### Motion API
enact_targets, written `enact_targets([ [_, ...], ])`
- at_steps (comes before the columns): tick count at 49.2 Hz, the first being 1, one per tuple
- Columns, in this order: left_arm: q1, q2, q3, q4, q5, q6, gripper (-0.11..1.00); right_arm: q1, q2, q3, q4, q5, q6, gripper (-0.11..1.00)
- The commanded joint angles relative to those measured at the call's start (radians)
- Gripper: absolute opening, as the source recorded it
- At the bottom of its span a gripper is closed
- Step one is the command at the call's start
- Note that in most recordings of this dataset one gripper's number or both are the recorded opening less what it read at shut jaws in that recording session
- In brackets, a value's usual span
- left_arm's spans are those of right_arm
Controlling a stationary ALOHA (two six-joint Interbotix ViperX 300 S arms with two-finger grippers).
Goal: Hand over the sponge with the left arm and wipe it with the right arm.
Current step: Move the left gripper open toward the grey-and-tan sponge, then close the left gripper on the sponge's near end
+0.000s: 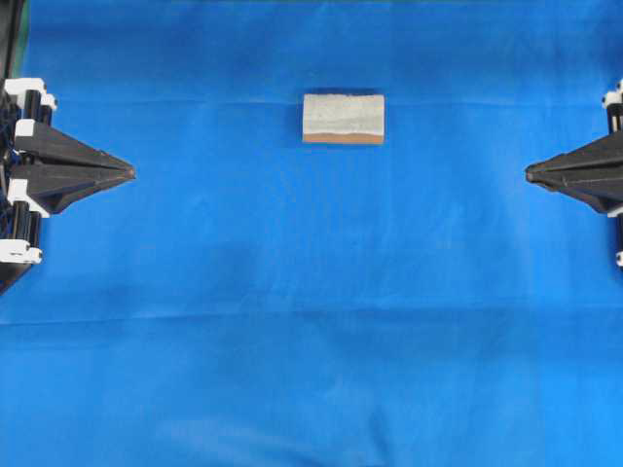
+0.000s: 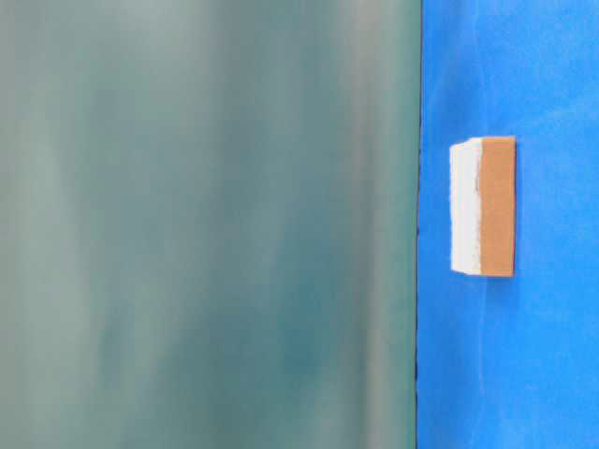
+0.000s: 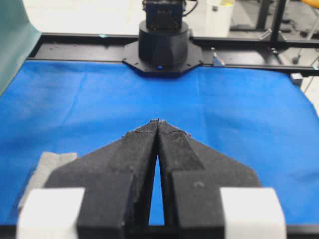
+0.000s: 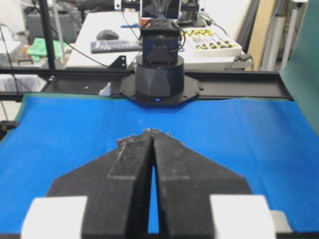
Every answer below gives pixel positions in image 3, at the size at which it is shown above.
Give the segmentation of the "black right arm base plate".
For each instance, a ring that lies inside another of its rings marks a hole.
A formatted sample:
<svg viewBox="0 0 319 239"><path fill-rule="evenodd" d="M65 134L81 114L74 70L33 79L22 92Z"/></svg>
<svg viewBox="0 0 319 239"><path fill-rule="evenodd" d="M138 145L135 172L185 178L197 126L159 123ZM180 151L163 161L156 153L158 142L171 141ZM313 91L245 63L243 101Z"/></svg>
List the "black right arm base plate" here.
<svg viewBox="0 0 319 239"><path fill-rule="evenodd" d="M146 77L178 77L203 65L203 51L201 47L188 44L188 55L183 63L173 66L164 64L147 63L138 57L138 42L127 44L124 47L122 62L134 70L137 74Z"/></svg>

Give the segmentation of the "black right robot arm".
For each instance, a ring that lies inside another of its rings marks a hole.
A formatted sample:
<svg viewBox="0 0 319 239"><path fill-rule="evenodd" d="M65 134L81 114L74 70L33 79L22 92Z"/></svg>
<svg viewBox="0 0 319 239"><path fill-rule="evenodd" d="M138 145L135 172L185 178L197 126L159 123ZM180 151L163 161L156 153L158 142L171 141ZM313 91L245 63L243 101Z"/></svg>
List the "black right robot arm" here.
<svg viewBox="0 0 319 239"><path fill-rule="evenodd" d="M186 1L144 0L146 19L139 25L138 56L154 66L186 61L188 25L183 22Z"/></svg>

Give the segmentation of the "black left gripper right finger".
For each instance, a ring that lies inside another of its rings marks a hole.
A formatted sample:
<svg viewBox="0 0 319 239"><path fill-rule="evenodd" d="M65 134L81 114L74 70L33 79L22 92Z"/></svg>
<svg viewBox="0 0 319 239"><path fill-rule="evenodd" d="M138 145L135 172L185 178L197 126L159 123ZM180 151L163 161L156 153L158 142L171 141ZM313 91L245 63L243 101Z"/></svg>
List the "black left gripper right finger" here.
<svg viewBox="0 0 319 239"><path fill-rule="evenodd" d="M179 238L286 238L277 194L253 169L167 122L157 136L165 220Z"/></svg>

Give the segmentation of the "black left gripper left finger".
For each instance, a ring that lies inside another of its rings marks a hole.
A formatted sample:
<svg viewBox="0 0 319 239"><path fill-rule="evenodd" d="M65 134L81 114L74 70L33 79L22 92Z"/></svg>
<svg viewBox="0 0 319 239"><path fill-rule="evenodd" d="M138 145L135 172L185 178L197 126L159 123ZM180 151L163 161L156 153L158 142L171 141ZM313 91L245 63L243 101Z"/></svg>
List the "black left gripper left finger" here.
<svg viewBox="0 0 319 239"><path fill-rule="evenodd" d="M148 225L158 122L55 169L28 195L19 239L123 239Z"/></svg>

